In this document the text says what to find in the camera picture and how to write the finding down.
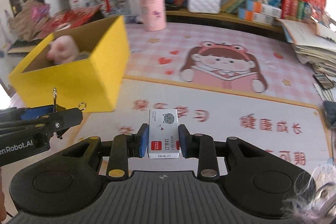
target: ridged rubber surface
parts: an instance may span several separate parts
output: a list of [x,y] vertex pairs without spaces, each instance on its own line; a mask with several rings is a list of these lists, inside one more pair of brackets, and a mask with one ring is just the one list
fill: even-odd
[[269,220],[233,206],[215,183],[201,182],[191,171],[141,172],[111,182],[97,201],[71,215],[46,218],[19,213],[10,224],[296,224]]

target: metal ring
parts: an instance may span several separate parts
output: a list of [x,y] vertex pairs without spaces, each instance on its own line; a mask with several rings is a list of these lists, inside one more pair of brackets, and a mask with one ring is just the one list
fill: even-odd
[[78,107],[77,107],[80,111],[84,111],[85,109],[86,109],[86,103],[85,102],[82,102],[82,103],[80,103],[79,105],[78,105]]

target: pink cylinder container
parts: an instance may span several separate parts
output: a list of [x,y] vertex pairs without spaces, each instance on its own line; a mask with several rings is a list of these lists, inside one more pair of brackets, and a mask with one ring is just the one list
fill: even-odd
[[160,31],[166,28],[165,0],[140,0],[144,29]]

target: red label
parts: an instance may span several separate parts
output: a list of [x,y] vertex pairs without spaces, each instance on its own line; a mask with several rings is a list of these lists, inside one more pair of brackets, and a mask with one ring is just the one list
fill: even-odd
[[153,141],[151,144],[152,150],[162,150],[162,142],[161,141]]

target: stuffed animal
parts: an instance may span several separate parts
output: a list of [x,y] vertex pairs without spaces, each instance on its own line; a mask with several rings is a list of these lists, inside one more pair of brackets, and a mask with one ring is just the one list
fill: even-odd
[[47,53],[47,60],[53,61],[55,65],[73,62],[79,54],[79,49],[74,39],[64,35],[51,42]]

